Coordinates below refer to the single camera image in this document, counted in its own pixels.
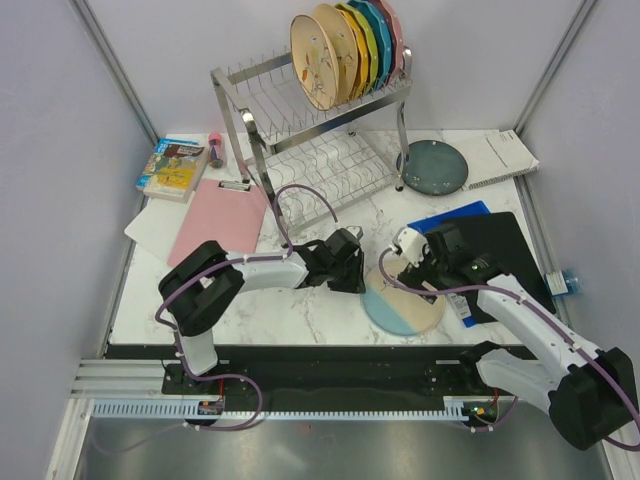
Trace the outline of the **cream and blue plate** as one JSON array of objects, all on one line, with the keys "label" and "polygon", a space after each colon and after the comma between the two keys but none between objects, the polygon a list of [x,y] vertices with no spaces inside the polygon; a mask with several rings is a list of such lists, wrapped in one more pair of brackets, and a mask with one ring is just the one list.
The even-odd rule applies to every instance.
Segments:
[{"label": "cream and blue plate", "polygon": [[393,287],[378,267],[364,277],[366,292],[361,303],[369,319],[397,336],[416,336],[432,330],[443,318],[446,300],[441,296],[423,298]]}]

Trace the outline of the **dark blue-grey plate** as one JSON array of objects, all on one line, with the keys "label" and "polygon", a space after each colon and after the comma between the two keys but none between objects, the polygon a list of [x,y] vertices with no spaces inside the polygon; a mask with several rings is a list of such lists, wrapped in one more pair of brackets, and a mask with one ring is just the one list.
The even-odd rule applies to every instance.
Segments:
[{"label": "dark blue-grey plate", "polygon": [[468,179],[465,157],[452,145],[436,140],[419,140],[409,145],[409,158],[401,168],[402,155],[396,167],[411,189],[428,196],[445,196],[462,188]]}]

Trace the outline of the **beige bird plate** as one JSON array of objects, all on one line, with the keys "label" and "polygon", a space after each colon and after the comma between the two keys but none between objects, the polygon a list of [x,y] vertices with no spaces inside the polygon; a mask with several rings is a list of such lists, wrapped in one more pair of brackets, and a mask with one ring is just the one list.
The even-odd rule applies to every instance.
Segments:
[{"label": "beige bird plate", "polygon": [[346,103],[351,97],[351,91],[356,77],[357,55],[356,43],[349,24],[340,11],[329,4],[321,3],[313,11],[316,19],[334,48],[337,58],[338,93],[337,105]]},{"label": "beige bird plate", "polygon": [[300,14],[292,20],[290,50],[295,75],[311,105],[320,111],[333,108],[338,61],[329,37],[312,16]]}]

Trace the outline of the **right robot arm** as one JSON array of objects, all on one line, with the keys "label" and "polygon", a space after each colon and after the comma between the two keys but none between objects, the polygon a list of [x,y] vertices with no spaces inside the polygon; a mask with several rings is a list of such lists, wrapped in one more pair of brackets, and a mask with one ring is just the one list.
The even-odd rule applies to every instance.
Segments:
[{"label": "right robot arm", "polygon": [[442,224],[426,234],[405,227],[392,250],[408,263],[398,277],[404,289],[470,295],[534,355],[522,360],[491,342],[475,346],[457,371],[465,391],[494,387],[525,400],[579,450],[638,423],[631,359],[619,348],[602,350],[564,325],[492,255],[475,253],[456,226]]}]

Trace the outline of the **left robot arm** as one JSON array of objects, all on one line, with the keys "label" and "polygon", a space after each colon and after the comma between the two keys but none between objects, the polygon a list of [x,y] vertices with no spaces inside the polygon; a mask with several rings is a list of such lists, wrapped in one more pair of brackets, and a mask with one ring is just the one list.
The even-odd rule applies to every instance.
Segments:
[{"label": "left robot arm", "polygon": [[168,311],[174,321],[178,357],[186,363],[185,382],[208,393],[219,382],[212,329],[241,293],[271,288],[306,289],[326,285],[341,293],[363,294],[363,230],[348,226],[325,240],[296,245],[285,253],[239,254],[206,241],[159,283],[163,303],[156,320]]}]

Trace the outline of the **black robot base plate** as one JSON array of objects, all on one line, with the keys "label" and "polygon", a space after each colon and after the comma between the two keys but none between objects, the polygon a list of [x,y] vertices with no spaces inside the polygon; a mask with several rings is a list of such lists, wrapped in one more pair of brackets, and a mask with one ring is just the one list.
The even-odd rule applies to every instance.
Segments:
[{"label": "black robot base plate", "polygon": [[109,360],[158,360],[166,368],[164,393],[220,394],[254,411],[391,410],[437,407],[451,397],[509,397],[481,383],[470,369],[470,346],[249,346],[218,347],[213,382],[195,382],[171,346],[125,345]]}]

